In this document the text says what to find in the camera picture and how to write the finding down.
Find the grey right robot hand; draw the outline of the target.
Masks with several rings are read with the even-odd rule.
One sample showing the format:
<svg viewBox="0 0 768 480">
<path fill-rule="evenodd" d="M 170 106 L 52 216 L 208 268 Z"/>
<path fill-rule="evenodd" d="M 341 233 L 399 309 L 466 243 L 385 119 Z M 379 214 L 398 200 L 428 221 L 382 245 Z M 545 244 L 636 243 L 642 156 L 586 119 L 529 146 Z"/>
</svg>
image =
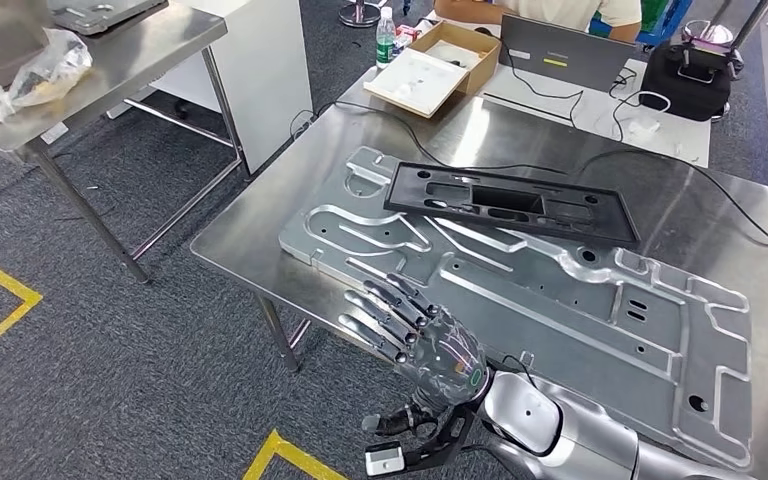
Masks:
<svg viewBox="0 0 768 480">
<path fill-rule="evenodd" d="M 378 327 L 349 313 L 338 316 L 340 325 L 415 385 L 404 406 L 366 416 L 364 431 L 380 437 L 415 433 L 485 389 L 489 373 L 481 343 L 447 308 L 431 302 L 405 277 L 389 273 L 383 283 L 366 280 L 361 292 L 349 289 L 344 299 Z"/>
</svg>

